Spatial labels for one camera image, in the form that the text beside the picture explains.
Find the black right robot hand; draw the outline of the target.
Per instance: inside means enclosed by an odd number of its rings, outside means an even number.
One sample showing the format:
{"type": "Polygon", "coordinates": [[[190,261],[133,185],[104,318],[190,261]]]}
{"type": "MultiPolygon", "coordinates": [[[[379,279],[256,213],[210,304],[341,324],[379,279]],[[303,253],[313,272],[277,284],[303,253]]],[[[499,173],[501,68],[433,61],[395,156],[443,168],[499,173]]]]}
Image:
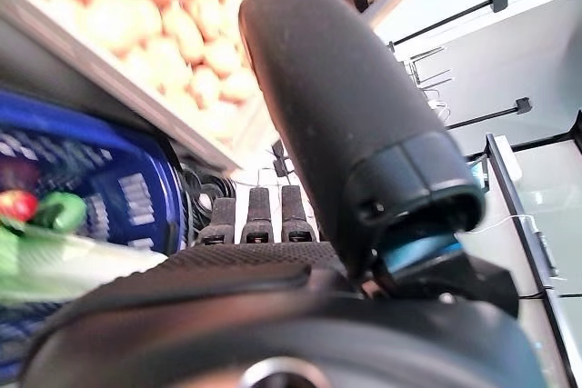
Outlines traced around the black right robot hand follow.
{"type": "Polygon", "coordinates": [[[511,273],[457,240],[484,193],[404,67],[343,0],[244,0],[239,23],[325,241],[105,284],[47,323],[21,385],[544,386],[511,273]]]}

